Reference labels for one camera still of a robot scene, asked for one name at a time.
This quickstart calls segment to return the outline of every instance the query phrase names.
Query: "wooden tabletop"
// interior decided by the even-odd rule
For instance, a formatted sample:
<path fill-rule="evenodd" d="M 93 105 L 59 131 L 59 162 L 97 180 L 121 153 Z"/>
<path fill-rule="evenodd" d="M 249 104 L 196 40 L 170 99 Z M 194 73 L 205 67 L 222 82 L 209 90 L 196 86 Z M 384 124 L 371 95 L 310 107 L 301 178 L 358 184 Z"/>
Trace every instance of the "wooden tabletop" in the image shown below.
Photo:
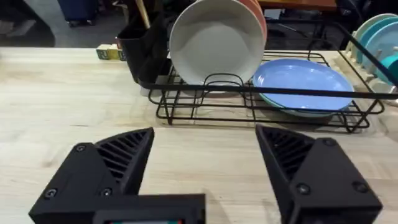
<path fill-rule="evenodd" d="M 335 0 L 258 0 L 262 7 L 277 9 L 336 10 Z"/>
<path fill-rule="evenodd" d="M 94 49 L 0 49 L 2 222 L 32 223 L 28 211 L 74 144 L 153 126 L 140 194 L 206 193 L 211 224 L 279 223 L 252 127 L 168 126 L 139 91 L 125 62 Z M 388 109 L 363 133 L 306 133 L 341 144 L 384 204 L 376 223 L 398 218 L 397 118 Z"/>

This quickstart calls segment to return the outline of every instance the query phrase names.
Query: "white bowl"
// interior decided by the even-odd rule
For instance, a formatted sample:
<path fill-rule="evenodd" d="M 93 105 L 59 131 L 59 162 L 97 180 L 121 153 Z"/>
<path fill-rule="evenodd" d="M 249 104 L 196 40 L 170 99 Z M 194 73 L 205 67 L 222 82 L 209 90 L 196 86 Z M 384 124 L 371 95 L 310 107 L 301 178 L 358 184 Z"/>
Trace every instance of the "white bowl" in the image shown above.
<path fill-rule="evenodd" d="M 231 0 L 201 0 L 187 7 L 170 36 L 170 57 L 180 76 L 203 85 L 214 73 L 232 73 L 248 81 L 261 63 L 265 40 L 255 15 Z M 206 84 L 241 83 L 231 75 L 214 75 Z"/>

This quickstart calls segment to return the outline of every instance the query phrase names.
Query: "floor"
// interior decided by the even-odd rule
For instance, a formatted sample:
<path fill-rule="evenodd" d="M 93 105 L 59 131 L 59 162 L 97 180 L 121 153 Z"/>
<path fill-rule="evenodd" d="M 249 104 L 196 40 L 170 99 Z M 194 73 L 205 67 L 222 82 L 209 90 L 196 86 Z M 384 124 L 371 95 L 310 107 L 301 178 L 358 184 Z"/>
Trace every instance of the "floor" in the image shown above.
<path fill-rule="evenodd" d="M 95 48 L 100 44 L 112 44 L 124 28 L 121 12 L 101 14 L 95 26 L 69 28 L 56 0 L 25 0 L 27 4 L 50 26 L 55 35 L 56 47 Z"/>

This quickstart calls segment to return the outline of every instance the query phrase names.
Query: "wooden utensil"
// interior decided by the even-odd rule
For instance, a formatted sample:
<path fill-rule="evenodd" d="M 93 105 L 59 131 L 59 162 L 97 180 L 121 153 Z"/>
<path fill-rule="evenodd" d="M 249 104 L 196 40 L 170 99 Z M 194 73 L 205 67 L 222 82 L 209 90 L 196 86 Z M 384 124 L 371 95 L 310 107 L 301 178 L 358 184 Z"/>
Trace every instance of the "wooden utensil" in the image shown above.
<path fill-rule="evenodd" d="M 145 8 L 143 0 L 136 0 L 136 4 L 139 10 L 139 13 L 141 14 L 142 20 L 144 21 L 144 25 L 146 29 L 150 28 L 150 22 L 148 18 L 148 13 L 147 9 Z"/>

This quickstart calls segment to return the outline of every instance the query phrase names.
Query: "display screen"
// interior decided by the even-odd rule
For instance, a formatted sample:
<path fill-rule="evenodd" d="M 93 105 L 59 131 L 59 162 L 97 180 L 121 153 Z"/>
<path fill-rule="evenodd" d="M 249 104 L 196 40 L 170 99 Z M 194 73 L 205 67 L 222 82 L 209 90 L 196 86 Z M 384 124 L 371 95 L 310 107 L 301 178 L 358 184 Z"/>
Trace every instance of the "display screen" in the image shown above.
<path fill-rule="evenodd" d="M 110 224 L 183 224 L 179 221 L 123 221 L 123 222 L 111 222 Z"/>

